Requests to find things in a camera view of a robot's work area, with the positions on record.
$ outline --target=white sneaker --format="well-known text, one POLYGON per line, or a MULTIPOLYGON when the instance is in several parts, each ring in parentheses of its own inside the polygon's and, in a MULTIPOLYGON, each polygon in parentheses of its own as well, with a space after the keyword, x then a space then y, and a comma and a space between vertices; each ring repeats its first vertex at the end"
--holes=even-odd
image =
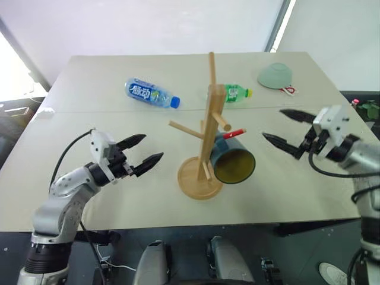
MULTIPOLYGON (((320 263, 319 273, 329 285, 347 285, 347 274, 330 263, 320 263)), ((354 278, 351 278, 351 285, 355 285, 354 278)))

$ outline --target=plastic bottle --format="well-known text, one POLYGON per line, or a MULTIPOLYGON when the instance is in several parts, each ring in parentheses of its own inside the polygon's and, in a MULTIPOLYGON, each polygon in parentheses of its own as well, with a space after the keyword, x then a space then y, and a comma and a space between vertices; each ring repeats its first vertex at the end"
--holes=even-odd
POLYGON ((180 102, 180 98, 164 88, 137 78, 130 78, 125 83, 125 92, 129 97, 164 108, 178 108, 180 102))
POLYGON ((252 97, 252 90, 245 89, 239 85, 225 84, 226 88, 226 103, 239 102, 244 98, 252 97))

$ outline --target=white cable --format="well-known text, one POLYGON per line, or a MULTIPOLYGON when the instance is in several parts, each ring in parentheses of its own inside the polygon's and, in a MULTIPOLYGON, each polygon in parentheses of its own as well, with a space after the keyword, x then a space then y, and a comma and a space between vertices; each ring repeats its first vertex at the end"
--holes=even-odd
POLYGON ((97 251, 98 256, 101 258, 101 261, 104 261, 106 264, 108 264, 108 265, 110 265, 112 267, 116 267, 116 268, 126 268, 126 269, 129 269, 129 270, 132 270, 132 271, 136 271, 136 269, 134 269, 132 267, 129 267, 129 266, 126 266, 126 265, 115 265, 115 264, 112 264, 112 263, 109 263, 108 261, 106 261, 105 258, 102 257, 102 255, 99 252, 99 245, 96 245, 96 251, 97 251))

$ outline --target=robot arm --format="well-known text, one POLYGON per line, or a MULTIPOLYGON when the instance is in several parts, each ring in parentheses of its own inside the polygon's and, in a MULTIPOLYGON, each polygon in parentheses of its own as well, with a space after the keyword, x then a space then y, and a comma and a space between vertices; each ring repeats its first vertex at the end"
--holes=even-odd
POLYGON ((344 136, 349 118, 341 106, 324 108, 317 116, 298 110, 281 110, 298 122, 312 124, 299 147, 285 139, 263 133, 275 147, 300 159, 309 152, 309 162, 319 173, 352 178, 355 193, 351 197, 362 219, 361 261, 356 264, 357 284, 378 284, 380 280, 380 145, 369 145, 354 135, 344 136), (328 158, 348 171, 348 175, 325 172, 313 163, 313 155, 328 158))
POLYGON ((77 168, 50 186, 49 198, 33 216, 34 232, 18 285, 64 284, 68 258, 86 203, 100 188, 129 175, 139 177, 161 159, 154 154, 137 167, 126 162, 122 152, 138 144, 145 135, 133 135, 119 143, 106 133, 91 132, 94 163, 77 168))

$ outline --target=mug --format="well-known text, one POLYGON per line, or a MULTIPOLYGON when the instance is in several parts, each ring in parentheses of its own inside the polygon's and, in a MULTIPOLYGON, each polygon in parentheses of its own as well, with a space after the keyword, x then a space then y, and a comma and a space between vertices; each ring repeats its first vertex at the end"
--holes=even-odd
POLYGON ((210 156, 215 177, 226 184, 236 184, 249 178, 255 170, 256 160, 237 138, 224 139, 217 134, 210 156))

